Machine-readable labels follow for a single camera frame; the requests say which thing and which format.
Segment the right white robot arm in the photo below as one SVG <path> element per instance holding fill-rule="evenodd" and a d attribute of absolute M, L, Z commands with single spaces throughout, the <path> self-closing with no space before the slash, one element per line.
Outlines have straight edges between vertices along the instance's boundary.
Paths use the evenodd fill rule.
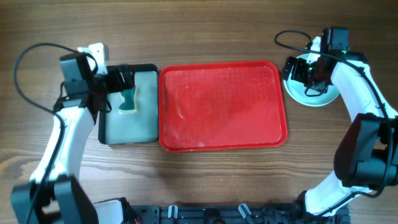
<path fill-rule="evenodd" d="M 375 84 L 365 55 L 351 51 L 347 28 L 323 29 L 299 51 L 285 61 L 284 84 L 301 83 L 305 100 L 335 87 L 351 119 L 332 173 L 300 196 L 303 216 L 331 217 L 356 197 L 376 198 L 397 185 L 397 111 Z"/>

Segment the light green plate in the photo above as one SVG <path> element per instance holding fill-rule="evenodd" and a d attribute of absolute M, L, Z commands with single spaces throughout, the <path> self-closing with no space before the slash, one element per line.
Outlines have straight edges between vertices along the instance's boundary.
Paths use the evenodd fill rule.
<path fill-rule="evenodd" d="M 314 89 L 306 87 L 303 83 L 292 79 L 292 74 L 297 62 L 304 61 L 310 65 L 316 62 L 318 57 L 319 55 L 315 54 L 302 54 L 297 57 L 288 57 L 283 69 L 280 71 L 287 93 L 295 101 L 305 106 L 325 106 L 334 101 L 340 94 L 338 89 L 333 85 L 329 85 L 326 92 L 321 94 Z"/>

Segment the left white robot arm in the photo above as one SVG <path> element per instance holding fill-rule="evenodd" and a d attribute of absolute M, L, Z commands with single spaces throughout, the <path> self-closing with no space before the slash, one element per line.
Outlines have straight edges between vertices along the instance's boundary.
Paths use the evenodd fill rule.
<path fill-rule="evenodd" d="M 19 223 L 140 223 L 124 198 L 92 203 L 78 181 L 85 144 L 98 111 L 90 101 L 54 106 L 54 126 L 45 154 L 30 182 L 14 187 L 11 204 Z"/>

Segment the green yellow sponge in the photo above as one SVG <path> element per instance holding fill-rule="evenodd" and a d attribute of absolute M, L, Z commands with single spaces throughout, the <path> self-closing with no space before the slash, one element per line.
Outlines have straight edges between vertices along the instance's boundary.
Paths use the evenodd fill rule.
<path fill-rule="evenodd" d="M 136 106 L 136 87 L 121 92 L 122 103 L 119 105 L 119 113 L 134 114 L 137 113 Z"/>

